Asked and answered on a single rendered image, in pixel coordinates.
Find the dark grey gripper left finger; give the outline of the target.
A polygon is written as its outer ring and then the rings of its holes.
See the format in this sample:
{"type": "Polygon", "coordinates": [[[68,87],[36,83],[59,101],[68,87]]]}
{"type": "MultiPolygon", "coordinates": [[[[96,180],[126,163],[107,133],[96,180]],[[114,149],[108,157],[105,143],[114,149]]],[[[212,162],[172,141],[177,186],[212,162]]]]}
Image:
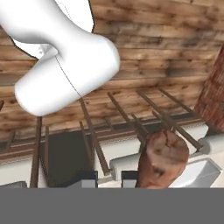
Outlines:
{"type": "Polygon", "coordinates": [[[75,178],[72,178],[60,187],[64,188],[97,188],[98,187],[98,172],[97,171],[79,171],[75,178]]]}

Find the brown wooden rod frame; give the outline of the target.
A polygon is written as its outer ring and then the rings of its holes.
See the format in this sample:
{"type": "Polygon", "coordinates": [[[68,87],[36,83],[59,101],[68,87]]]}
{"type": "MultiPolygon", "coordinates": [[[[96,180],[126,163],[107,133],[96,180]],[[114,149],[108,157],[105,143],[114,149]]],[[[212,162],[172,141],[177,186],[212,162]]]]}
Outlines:
{"type": "MultiPolygon", "coordinates": [[[[183,128],[181,128],[169,115],[167,115],[154,101],[152,101],[149,97],[147,97],[142,91],[136,91],[145,101],[149,103],[151,107],[153,107],[161,116],[162,120],[168,125],[168,127],[174,128],[179,134],[181,134],[193,147],[195,147],[198,151],[202,148],[202,145],[196,141],[190,134],[188,134],[183,128]]],[[[119,110],[119,113],[122,115],[123,119],[129,124],[129,126],[135,131],[137,137],[140,139],[142,144],[146,144],[146,140],[144,137],[137,131],[136,126],[132,123],[132,121],[128,118],[128,116],[123,111],[122,107],[115,99],[115,97],[108,93],[108,97],[114,103],[116,108],[119,110]]],[[[97,155],[100,160],[101,168],[105,174],[110,173],[110,169],[104,154],[102,152],[102,147],[100,146],[100,142],[98,141],[98,136],[95,132],[94,125],[90,119],[90,115],[86,108],[85,102],[80,99],[80,105],[82,107],[85,119],[87,121],[87,126],[90,131],[91,139],[94,143],[94,147],[96,148],[97,155]]],[[[33,148],[33,155],[32,155],[32,165],[31,165],[31,181],[30,181],[30,188],[37,188],[39,182],[39,146],[41,140],[41,127],[42,127],[42,117],[37,117],[37,124],[36,124],[36,142],[33,148]]]]}

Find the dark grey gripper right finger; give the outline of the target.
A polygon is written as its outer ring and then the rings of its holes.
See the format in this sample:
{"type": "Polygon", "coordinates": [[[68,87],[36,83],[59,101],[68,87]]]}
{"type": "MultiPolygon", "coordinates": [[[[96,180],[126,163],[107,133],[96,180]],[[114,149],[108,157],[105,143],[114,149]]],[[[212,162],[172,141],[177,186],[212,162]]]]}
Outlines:
{"type": "Polygon", "coordinates": [[[137,171],[122,171],[122,188],[134,188],[137,182],[137,171]]]}

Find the white rounded bulky thing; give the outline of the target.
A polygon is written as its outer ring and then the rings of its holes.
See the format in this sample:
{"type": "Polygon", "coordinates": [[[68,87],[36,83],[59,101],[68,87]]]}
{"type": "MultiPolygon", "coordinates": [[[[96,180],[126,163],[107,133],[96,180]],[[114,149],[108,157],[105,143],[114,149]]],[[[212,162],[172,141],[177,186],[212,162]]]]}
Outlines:
{"type": "Polygon", "coordinates": [[[120,69],[115,45],[72,22],[55,0],[0,0],[0,25],[16,41],[50,46],[14,87],[18,104],[31,115],[63,109],[120,69]]]}

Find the white open box container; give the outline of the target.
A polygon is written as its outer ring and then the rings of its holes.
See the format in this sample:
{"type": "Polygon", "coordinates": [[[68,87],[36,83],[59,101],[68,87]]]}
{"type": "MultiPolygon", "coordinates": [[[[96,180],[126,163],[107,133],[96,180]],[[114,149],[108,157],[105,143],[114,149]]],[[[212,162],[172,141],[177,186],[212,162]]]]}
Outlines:
{"type": "Polygon", "coordinates": [[[203,158],[188,163],[170,188],[210,188],[221,174],[222,169],[211,158],[203,158]]]}

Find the brown lumpy rounded thing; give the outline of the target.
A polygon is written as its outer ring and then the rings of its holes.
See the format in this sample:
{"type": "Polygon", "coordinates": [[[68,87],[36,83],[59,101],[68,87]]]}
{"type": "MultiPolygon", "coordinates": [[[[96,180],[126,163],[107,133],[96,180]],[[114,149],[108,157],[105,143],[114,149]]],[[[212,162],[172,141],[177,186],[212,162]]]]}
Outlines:
{"type": "Polygon", "coordinates": [[[150,133],[139,158],[135,188],[168,188],[183,173],[188,158],[185,140],[174,132],[150,133]]]}

